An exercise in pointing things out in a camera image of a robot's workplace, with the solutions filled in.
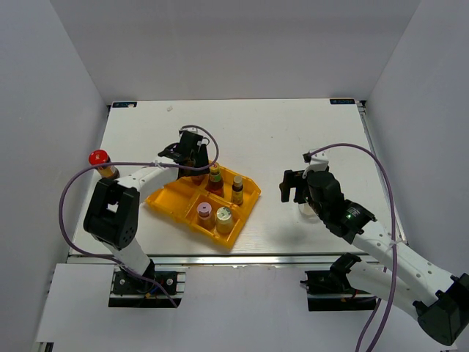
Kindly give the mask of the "clear glass jar steel lid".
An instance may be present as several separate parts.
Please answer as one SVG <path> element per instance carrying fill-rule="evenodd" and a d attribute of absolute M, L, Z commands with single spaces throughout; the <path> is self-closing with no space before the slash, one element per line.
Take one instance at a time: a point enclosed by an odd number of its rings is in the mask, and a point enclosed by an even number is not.
<path fill-rule="evenodd" d="M 313 208 L 308 203 L 299 204 L 298 210 L 300 212 L 300 215 L 306 219 L 312 219 L 317 217 Z"/>

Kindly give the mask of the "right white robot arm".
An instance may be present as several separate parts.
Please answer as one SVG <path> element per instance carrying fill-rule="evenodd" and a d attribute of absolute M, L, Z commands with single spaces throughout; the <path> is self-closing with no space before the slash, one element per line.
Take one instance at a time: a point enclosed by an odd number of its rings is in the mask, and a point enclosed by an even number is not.
<path fill-rule="evenodd" d="M 387 272 L 350 253 L 331 267 L 339 292 L 364 290 L 406 312 L 441 345 L 453 345 L 468 326 L 468 274 L 437 267 L 385 231 L 373 213 L 346 199 L 327 169 L 287 170 L 279 185 L 281 201 L 307 204 L 336 237 L 364 251 Z"/>

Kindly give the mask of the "small yellow-label dark bottle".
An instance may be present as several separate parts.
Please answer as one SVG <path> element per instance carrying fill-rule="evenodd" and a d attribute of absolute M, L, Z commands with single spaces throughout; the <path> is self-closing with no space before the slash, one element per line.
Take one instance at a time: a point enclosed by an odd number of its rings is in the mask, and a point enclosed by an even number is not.
<path fill-rule="evenodd" d="M 231 202 L 236 205 L 243 203 L 243 178 L 240 175 L 233 178 Z"/>

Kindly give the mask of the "yellow-lid spice shaker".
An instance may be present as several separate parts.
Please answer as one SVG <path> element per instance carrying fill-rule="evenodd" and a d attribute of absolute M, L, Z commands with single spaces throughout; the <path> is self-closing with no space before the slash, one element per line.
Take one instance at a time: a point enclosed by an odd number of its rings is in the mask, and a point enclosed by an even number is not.
<path fill-rule="evenodd" d="M 232 231 L 234 220 L 228 207 L 220 207 L 215 215 L 216 230 L 219 234 L 226 235 Z"/>

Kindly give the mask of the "red-label sauce bottle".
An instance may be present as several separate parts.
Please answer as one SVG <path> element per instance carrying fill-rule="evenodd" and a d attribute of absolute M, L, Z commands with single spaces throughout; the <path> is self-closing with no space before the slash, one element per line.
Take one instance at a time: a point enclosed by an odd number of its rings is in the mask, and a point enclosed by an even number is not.
<path fill-rule="evenodd" d="M 209 168 L 206 190 L 220 198 L 224 198 L 224 179 L 218 163 Z"/>

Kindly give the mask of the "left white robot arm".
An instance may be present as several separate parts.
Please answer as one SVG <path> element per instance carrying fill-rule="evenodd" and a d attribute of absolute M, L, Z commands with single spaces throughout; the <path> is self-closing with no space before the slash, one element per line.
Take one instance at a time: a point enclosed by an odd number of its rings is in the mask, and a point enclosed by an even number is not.
<path fill-rule="evenodd" d="M 208 165 L 204 137 L 182 130 L 180 140 L 159 152 L 152 166 L 116 180 L 97 182 L 84 218 L 84 230 L 130 273 L 129 282 L 138 292 L 148 292 L 155 283 L 154 263 L 136 240 L 141 203 L 181 177 L 207 174 Z"/>

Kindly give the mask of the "pink-lid spice shaker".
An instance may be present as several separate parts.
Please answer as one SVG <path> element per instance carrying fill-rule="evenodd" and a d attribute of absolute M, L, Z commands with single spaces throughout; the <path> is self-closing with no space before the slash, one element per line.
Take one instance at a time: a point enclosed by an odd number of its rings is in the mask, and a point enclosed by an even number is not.
<path fill-rule="evenodd" d="M 198 204 L 196 211 L 199 226 L 206 230 L 212 230 L 215 227 L 215 217 L 212 205 L 208 202 L 201 202 Z"/>

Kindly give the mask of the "red-lid sauce jar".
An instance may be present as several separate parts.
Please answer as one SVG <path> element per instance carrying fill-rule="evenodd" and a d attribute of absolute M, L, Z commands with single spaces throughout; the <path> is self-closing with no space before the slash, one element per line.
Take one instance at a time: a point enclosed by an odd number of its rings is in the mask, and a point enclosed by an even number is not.
<path fill-rule="evenodd" d="M 89 154 L 88 161 L 91 166 L 97 166 L 97 171 L 102 178 L 111 180 L 119 178 L 119 170 L 115 166 L 105 166 L 111 162 L 111 158 L 105 150 L 94 150 Z"/>

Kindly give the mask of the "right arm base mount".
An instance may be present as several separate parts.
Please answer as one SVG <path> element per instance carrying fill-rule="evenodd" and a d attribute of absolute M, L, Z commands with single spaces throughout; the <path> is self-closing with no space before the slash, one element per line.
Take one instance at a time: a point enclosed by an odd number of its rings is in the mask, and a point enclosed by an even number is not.
<path fill-rule="evenodd" d="M 366 291 L 352 287 L 346 278 L 352 265 L 360 261 L 359 256 L 345 253 L 328 270 L 306 271 L 300 285 L 307 292 L 308 311 L 372 311 L 377 299 Z"/>

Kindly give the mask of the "white-lid sauce jar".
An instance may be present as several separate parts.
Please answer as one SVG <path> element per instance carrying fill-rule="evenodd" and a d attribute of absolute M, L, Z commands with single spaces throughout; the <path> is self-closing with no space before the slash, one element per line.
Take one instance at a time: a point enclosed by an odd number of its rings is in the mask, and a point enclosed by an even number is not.
<path fill-rule="evenodd" d="M 207 165 L 208 163 L 196 164 L 195 162 L 191 162 L 189 164 L 189 166 L 196 167 L 196 168 L 207 166 Z M 201 172 L 199 172 L 197 175 L 191 175 L 190 179 L 194 184 L 200 185 L 205 180 L 206 177 L 207 177 L 207 172 L 204 169 Z"/>

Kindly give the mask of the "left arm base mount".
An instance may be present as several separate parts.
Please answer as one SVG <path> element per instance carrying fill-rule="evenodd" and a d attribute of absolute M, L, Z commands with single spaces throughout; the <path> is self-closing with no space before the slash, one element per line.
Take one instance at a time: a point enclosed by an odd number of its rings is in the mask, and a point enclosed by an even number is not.
<path fill-rule="evenodd" d="M 185 291 L 186 272 L 177 266 L 156 265 L 141 279 L 116 267 L 108 295 L 110 308 L 173 309 L 178 308 Z"/>

